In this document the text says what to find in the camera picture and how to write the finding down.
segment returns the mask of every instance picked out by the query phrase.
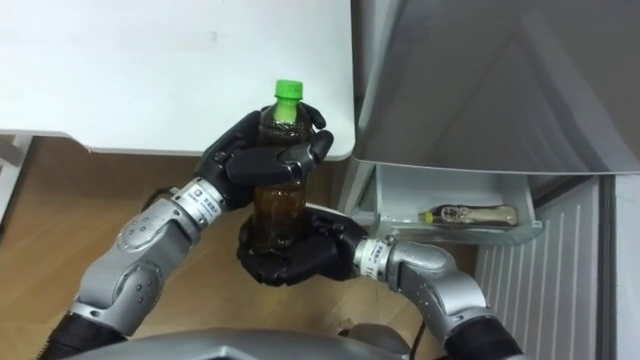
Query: black cable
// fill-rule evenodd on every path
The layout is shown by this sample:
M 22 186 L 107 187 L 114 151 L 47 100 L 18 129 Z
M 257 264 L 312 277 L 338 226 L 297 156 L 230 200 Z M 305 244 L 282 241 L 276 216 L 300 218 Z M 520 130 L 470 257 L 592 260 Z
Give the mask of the black cable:
M 165 187 L 156 189 L 156 191 L 154 191 L 153 194 L 149 196 L 147 201 L 144 202 L 144 205 L 142 205 L 142 209 L 140 209 L 140 211 L 142 212 L 147 210 L 147 208 L 151 206 L 151 204 L 153 204 L 154 201 L 156 201 L 158 196 L 164 195 L 164 194 L 171 194 L 171 189 L 173 188 L 174 188 L 173 186 L 165 186 Z
M 424 330 L 426 328 L 427 328 L 427 324 L 423 321 L 422 324 L 420 324 L 420 328 L 418 328 L 418 333 L 416 334 L 416 338 L 413 339 L 413 345 L 411 345 L 411 353 L 409 353 L 409 360 L 416 359 L 418 346 L 420 346 L 420 340 L 422 339 L 422 335 L 424 334 Z

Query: refrigerator door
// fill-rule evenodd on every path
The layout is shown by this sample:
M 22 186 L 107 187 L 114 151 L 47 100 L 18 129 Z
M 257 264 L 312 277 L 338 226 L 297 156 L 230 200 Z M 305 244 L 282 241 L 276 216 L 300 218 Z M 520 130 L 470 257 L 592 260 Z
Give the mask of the refrigerator door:
M 392 1 L 354 157 L 640 171 L 638 34 L 634 1 Z

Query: brown bottle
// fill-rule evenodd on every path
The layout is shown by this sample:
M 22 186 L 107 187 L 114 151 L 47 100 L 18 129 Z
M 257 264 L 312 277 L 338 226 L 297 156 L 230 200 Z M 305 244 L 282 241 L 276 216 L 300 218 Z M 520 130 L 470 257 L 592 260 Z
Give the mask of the brown bottle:
M 274 105 L 262 112 L 258 145 L 282 146 L 306 142 L 311 120 L 300 106 L 302 83 L 278 80 Z M 278 252 L 291 246 L 301 230 L 306 204 L 306 180 L 256 187 L 253 195 L 253 242 L 257 254 Z

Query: plastic bottle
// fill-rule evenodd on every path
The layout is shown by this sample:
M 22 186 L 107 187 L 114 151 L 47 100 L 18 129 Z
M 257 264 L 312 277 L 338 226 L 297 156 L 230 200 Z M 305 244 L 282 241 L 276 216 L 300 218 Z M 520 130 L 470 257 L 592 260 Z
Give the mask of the plastic bottle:
M 468 206 L 447 204 L 424 212 L 422 216 L 427 224 L 507 227 L 518 225 L 516 209 L 508 205 Z
M 311 120 L 300 106 L 302 83 L 276 82 L 275 104 L 262 112 L 258 144 L 283 148 L 308 141 Z M 306 180 L 268 187 L 254 192 L 254 253 L 278 252 L 291 246 L 301 231 L 306 204 Z

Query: white table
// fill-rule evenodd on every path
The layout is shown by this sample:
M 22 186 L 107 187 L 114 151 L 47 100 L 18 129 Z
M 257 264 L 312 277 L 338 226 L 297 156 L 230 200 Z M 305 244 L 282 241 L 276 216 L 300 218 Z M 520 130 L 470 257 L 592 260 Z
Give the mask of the white table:
M 199 155 L 289 78 L 341 160 L 355 142 L 351 59 L 348 1 L 2 1 L 0 133 Z

